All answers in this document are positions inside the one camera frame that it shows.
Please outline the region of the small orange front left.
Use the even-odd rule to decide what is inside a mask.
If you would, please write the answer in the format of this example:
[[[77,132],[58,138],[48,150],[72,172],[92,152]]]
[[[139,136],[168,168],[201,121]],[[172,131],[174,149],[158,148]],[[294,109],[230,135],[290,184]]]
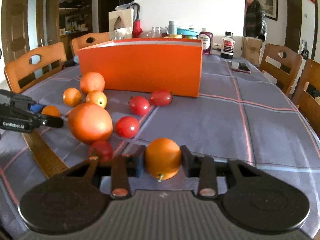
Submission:
[[[59,109],[53,105],[48,105],[48,106],[44,107],[41,114],[55,116],[55,117],[61,116]]]

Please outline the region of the red tomato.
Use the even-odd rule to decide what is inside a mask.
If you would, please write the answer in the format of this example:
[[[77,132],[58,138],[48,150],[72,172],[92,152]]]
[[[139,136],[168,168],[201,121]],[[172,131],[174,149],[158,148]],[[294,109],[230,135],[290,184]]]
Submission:
[[[131,116],[122,117],[116,122],[116,133],[123,138],[135,137],[139,129],[139,121]]]
[[[146,115],[150,110],[149,101],[142,96],[135,96],[129,100],[129,108],[135,115]]]
[[[172,94],[166,89],[160,89],[150,95],[150,102],[154,106],[166,106],[172,102]]]
[[[100,162],[107,162],[113,158],[113,149],[108,141],[95,141],[88,150],[89,157],[98,157]]]

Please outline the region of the red tomato middle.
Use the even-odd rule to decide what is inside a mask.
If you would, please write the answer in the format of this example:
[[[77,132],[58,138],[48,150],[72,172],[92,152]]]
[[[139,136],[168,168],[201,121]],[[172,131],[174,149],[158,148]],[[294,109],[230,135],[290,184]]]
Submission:
[[[123,138],[135,137],[139,129],[139,121],[131,116],[122,117],[116,122],[116,133]]]

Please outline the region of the wooden chair left near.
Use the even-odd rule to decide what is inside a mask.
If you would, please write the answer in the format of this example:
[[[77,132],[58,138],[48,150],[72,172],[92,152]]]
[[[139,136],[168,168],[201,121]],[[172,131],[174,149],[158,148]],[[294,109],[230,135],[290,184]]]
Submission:
[[[56,61],[59,61],[58,67],[31,81],[29,84],[20,87],[20,80]],[[44,79],[60,72],[66,61],[64,44],[57,42],[48,46],[35,48],[18,59],[9,62],[4,67],[4,75],[10,90],[14,93],[22,93]]]

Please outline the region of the long wooden ruler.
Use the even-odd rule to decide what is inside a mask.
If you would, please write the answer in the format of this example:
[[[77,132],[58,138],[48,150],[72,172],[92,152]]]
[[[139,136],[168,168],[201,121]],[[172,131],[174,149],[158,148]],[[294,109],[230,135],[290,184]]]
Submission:
[[[56,155],[36,130],[31,133],[22,133],[22,136],[39,168],[47,178],[52,178],[68,170],[68,166]]]

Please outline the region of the orange behind lemons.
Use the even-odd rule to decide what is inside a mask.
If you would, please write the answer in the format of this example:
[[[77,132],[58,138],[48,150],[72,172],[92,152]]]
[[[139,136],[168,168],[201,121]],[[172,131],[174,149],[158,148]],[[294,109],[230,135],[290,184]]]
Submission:
[[[87,72],[80,79],[80,91],[87,95],[89,92],[105,89],[104,77],[98,72]]]

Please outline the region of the red tomato back left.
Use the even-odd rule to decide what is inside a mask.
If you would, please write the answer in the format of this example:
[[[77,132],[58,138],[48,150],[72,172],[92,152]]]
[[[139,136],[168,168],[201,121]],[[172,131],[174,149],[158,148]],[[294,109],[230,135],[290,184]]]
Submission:
[[[146,115],[150,110],[149,101],[142,96],[135,96],[129,100],[129,108],[135,115]]]

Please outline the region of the blue plaid tablecloth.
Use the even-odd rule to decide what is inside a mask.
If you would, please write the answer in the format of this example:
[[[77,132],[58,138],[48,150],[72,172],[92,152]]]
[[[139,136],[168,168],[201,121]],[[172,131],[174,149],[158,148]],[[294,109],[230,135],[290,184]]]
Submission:
[[[134,116],[138,134],[123,139],[113,133],[108,140],[115,154],[133,153],[138,145],[169,138],[187,145],[193,154],[211,155],[215,160],[239,159],[303,191],[311,211],[302,230],[310,237],[319,231],[319,138],[291,100],[270,83],[257,68],[251,73],[230,70],[219,56],[204,56],[200,96],[175,96],[171,104],[151,107],[146,116],[132,115],[129,99],[149,94],[106,90],[107,111],[115,123]],[[56,106],[62,117],[71,110],[62,101],[64,91],[79,89],[80,67],[65,70],[24,92],[43,105]],[[68,166],[87,159],[88,146],[69,131],[67,120],[60,129],[40,127],[44,141]],[[21,133],[1,131],[1,226],[13,239],[26,230],[17,209],[23,194],[46,178],[29,151]],[[196,179],[180,171],[158,183],[148,174],[130,178],[135,189],[194,189]]]

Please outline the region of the red tomato back right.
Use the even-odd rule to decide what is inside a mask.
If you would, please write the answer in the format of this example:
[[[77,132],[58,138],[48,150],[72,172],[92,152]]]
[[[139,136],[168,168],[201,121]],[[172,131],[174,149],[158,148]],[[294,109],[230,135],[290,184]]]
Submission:
[[[160,89],[150,95],[150,102],[154,106],[166,106],[172,102],[172,94],[166,89]]]

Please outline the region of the dark bottle red label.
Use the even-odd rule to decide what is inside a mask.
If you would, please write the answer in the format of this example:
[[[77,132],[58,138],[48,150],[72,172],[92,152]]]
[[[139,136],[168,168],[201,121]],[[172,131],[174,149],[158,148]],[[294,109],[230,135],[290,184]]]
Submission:
[[[235,40],[233,33],[226,31],[225,37],[222,39],[220,56],[224,59],[232,59],[234,54]]]

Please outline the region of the red folded umbrella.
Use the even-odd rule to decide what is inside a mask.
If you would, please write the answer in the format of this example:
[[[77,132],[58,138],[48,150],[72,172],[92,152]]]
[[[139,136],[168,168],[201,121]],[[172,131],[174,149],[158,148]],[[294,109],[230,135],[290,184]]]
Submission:
[[[130,8],[133,9],[135,13],[135,19],[133,20],[132,38],[139,38],[140,34],[142,34],[143,32],[140,26],[140,5],[136,2],[133,2],[130,5]]]

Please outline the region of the purple label bottle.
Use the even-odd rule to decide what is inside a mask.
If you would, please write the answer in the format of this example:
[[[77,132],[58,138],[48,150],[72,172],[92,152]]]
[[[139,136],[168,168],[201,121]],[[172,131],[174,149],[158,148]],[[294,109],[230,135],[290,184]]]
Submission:
[[[202,41],[202,52],[204,55],[210,55],[212,49],[213,34],[208,32],[206,28],[202,28],[198,35],[198,39]]]

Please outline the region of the small cardboard box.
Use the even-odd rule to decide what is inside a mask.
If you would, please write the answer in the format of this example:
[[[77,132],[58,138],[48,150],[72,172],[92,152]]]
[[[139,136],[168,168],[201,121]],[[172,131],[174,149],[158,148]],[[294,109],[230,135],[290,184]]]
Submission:
[[[242,38],[242,57],[254,66],[259,66],[263,41],[253,37]]]

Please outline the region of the light blue cup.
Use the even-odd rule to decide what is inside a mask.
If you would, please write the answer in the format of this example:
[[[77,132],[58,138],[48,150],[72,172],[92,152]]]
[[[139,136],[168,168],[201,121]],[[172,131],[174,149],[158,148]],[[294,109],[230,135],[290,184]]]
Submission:
[[[169,21],[168,23],[168,34],[176,35],[176,27],[174,21]]]

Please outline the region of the dark jacket on rack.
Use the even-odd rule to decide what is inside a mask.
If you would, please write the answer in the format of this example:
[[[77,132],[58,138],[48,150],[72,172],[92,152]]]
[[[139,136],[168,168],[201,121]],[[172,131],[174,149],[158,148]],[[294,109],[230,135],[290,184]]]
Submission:
[[[258,38],[263,42],[266,41],[266,15],[259,0],[246,0],[244,33],[247,37]]]

